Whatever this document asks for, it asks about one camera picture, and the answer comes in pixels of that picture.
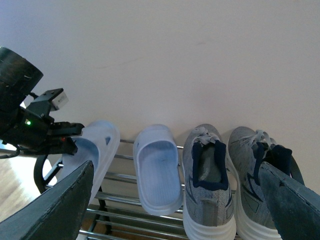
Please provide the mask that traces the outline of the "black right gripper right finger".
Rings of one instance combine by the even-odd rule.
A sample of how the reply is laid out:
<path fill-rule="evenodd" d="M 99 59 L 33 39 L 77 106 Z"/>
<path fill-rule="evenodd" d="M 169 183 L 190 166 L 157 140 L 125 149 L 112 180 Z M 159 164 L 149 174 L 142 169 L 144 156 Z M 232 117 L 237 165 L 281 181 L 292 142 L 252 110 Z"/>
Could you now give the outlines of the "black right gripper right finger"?
<path fill-rule="evenodd" d="M 268 162 L 259 182 L 274 225 L 283 240 L 320 238 L 320 196 Z"/>

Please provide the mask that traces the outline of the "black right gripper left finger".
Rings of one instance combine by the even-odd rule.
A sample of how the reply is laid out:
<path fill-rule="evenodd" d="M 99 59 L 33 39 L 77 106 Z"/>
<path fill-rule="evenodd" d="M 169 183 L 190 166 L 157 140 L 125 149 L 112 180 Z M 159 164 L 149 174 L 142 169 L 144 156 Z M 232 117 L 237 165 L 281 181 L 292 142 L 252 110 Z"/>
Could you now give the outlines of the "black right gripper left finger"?
<path fill-rule="evenodd" d="M 0 223 L 2 240 L 75 240 L 91 198 L 94 165 L 70 175 Z"/>

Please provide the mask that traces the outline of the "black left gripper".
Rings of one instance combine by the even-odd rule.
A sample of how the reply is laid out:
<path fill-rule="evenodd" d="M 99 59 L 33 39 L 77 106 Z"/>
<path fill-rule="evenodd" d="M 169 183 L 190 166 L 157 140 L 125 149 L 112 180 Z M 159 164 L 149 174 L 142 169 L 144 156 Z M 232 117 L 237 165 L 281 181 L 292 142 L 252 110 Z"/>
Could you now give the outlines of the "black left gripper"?
<path fill-rule="evenodd" d="M 0 139 L 5 143 L 34 150 L 43 144 L 48 132 L 53 138 L 48 153 L 74 155 L 78 148 L 69 136 L 79 136 L 85 126 L 67 121 L 54 122 L 49 112 L 35 112 L 19 107 L 11 112 L 0 112 Z"/>

